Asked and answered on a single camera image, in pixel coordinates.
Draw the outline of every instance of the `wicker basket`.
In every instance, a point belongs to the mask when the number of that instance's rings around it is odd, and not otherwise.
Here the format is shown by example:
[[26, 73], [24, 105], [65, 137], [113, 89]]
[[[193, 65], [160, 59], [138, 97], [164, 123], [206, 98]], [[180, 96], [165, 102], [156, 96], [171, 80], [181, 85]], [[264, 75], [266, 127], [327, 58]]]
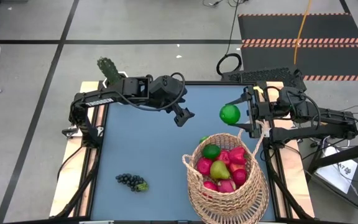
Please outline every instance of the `wicker basket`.
[[[182, 161], [187, 167], [188, 195], [191, 205], [205, 223], [257, 223], [265, 213], [269, 202], [269, 190], [263, 172], [255, 159], [263, 135], [260, 137], [256, 149], [250, 152], [241, 141], [242, 129], [238, 136], [221, 133], [214, 134], [204, 140], [194, 151], [193, 155], [183, 155]], [[211, 180], [203, 176], [196, 169], [201, 158], [201, 151], [207, 144], [215, 144], [223, 149], [231, 150], [237, 146], [246, 149], [248, 173], [247, 181], [243, 186], [231, 193], [220, 193], [204, 187], [203, 182]]]

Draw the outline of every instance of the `black strap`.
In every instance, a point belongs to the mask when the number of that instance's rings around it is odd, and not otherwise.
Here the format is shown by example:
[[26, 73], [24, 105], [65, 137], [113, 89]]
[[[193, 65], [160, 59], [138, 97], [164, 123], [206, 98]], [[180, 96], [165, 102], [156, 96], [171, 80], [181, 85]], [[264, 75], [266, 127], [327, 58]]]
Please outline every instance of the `black strap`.
[[226, 59], [228, 57], [235, 57], [239, 61], [239, 63], [237, 64], [237, 67], [232, 72], [240, 70], [241, 65], [242, 65], [241, 56], [239, 54], [236, 54], [236, 53], [226, 54], [226, 55], [223, 56], [223, 58], [221, 58], [218, 61], [218, 64], [216, 65], [216, 72], [219, 75], [222, 75], [222, 72], [221, 72], [221, 69], [220, 69], [221, 68], [221, 63], [224, 61], [224, 59]]

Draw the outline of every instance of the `wooden table frame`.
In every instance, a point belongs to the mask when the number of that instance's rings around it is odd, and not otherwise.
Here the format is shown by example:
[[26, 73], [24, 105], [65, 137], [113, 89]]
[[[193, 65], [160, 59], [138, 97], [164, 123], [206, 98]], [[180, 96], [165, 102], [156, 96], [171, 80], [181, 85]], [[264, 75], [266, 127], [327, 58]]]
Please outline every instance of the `wooden table frame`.
[[[275, 86], [277, 88], [283, 87], [283, 83], [281, 82], [267, 82], [266, 84], [267, 86]], [[80, 91], [88, 92], [97, 90], [98, 88], [101, 88], [101, 82], [83, 82]], [[275, 101], [278, 98], [278, 91], [274, 89], [269, 89], [268, 96], [270, 101]], [[104, 120], [106, 119], [107, 108], [107, 106], [98, 106], [95, 108], [90, 108], [88, 110], [89, 120], [95, 126], [103, 124]], [[292, 121], [275, 120], [274, 125], [275, 127], [290, 129], [293, 123]], [[67, 142], [63, 160], [65, 160], [75, 150], [77, 150], [80, 144], [81, 137], [73, 137], [72, 139], [69, 139]], [[290, 141], [287, 145], [298, 150], [298, 145], [295, 140]], [[59, 213], [67, 204], [67, 202], [71, 199], [72, 195], [78, 189], [79, 183], [85, 178], [86, 174], [91, 169], [95, 154], [96, 149], [83, 148], [62, 169], [55, 191], [55, 196], [53, 198], [50, 216]], [[311, 204], [309, 190], [303, 172], [303, 165], [300, 155], [286, 148], [280, 150], [280, 152], [276, 155], [279, 156], [274, 156], [272, 159], [274, 169], [279, 174], [283, 174], [283, 176], [285, 177], [284, 182], [286, 183], [288, 190], [294, 196], [296, 201], [301, 205], [303, 210], [313, 217], [313, 207]], [[92, 181], [89, 186], [87, 186], [87, 189], [85, 190], [82, 198], [78, 202], [76, 208], [70, 213], [71, 217], [85, 217], [90, 214], [91, 202], [93, 200], [92, 191], [94, 189], [95, 182], [96, 181]], [[278, 208], [278, 216], [281, 218], [297, 218], [296, 214], [294, 212], [291, 212], [291, 210], [289, 209], [288, 204], [286, 204], [286, 201], [283, 198], [283, 194], [281, 193], [277, 185], [275, 185], [275, 188], [271, 187], [270, 189], [272, 191], [271, 195], [275, 194], [276, 200], [274, 200], [273, 203], [276, 203], [276, 206]]]

